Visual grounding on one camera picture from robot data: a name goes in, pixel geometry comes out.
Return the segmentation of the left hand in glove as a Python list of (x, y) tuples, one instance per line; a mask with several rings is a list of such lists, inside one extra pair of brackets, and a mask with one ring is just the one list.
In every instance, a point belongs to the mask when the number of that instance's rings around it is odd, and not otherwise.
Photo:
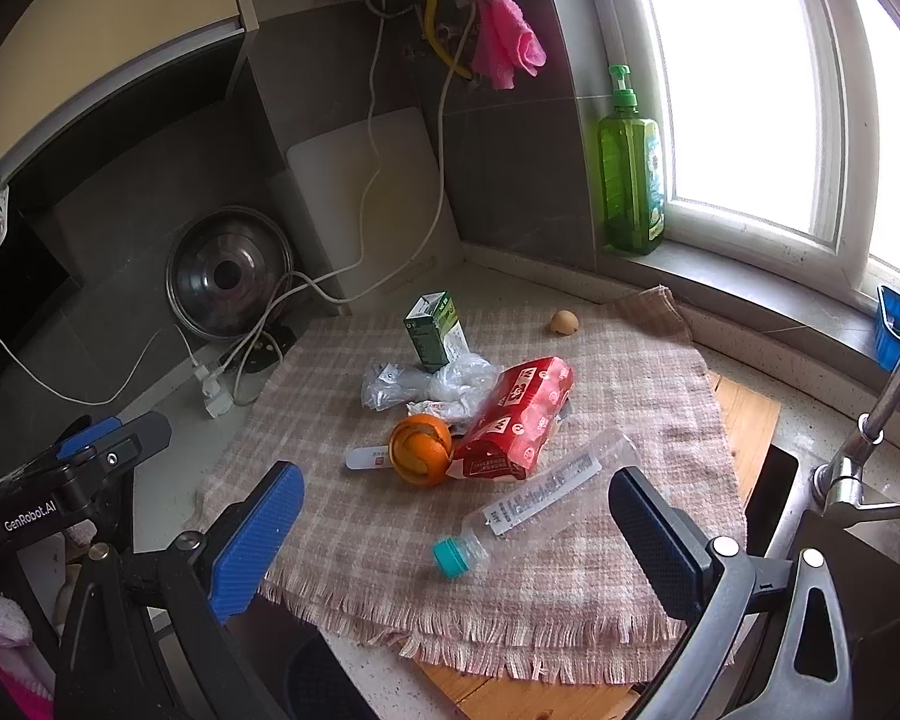
[(0, 595), (0, 681), (25, 718), (52, 720), (53, 693), (38, 678), (23, 651), (34, 643), (22, 608)]

